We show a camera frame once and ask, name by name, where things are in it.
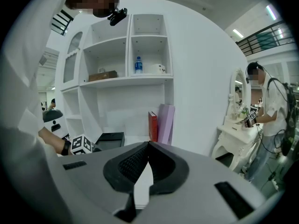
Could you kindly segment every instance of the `gray pants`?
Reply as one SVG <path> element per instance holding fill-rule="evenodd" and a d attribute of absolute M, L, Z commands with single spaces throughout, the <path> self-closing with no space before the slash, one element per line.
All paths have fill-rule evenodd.
<path fill-rule="evenodd" d="M 276 135 L 275 138 L 275 144 L 277 147 L 280 146 L 280 142 L 284 137 L 284 133 Z M 258 147 L 258 150 L 256 152 L 256 158 L 253 160 L 250 167 L 247 169 L 247 173 L 245 174 L 245 179 L 248 181 L 253 180 L 255 175 L 259 173 L 266 162 L 268 161 L 269 157 L 271 156 L 271 153 L 268 152 L 264 146 L 271 152 L 274 152 L 274 137 L 275 136 L 263 136 L 262 142 L 260 143 L 260 146 Z"/>

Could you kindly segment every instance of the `arched cabinet door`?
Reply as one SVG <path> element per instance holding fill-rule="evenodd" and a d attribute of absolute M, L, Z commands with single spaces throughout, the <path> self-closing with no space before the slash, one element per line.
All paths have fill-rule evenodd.
<path fill-rule="evenodd" d="M 65 44 L 61 76 L 61 90 L 78 86 L 79 65 L 87 31 L 85 29 L 71 35 Z"/>

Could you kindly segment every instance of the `small wooden box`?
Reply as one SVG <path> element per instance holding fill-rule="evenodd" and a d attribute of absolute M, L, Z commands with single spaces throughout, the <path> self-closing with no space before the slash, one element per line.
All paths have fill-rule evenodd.
<path fill-rule="evenodd" d="M 90 82 L 90 81 L 104 80 L 110 78 L 117 78 L 117 72 L 113 70 L 113 71 L 93 74 L 89 76 L 88 81 Z"/>

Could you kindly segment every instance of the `book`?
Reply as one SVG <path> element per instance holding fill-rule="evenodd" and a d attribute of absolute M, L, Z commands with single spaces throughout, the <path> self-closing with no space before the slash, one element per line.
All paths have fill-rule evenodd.
<path fill-rule="evenodd" d="M 149 140 L 153 142 L 158 141 L 157 135 L 157 115 L 154 112 L 149 112 Z"/>
<path fill-rule="evenodd" d="M 173 105 L 163 105 L 159 107 L 158 113 L 158 142 L 171 145 L 173 116 L 175 107 Z"/>

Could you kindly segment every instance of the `purple folder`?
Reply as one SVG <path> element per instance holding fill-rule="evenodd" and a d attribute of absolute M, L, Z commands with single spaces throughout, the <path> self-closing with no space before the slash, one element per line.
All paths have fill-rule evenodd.
<path fill-rule="evenodd" d="M 161 104 L 158 112 L 158 142 L 171 145 L 175 107 Z"/>

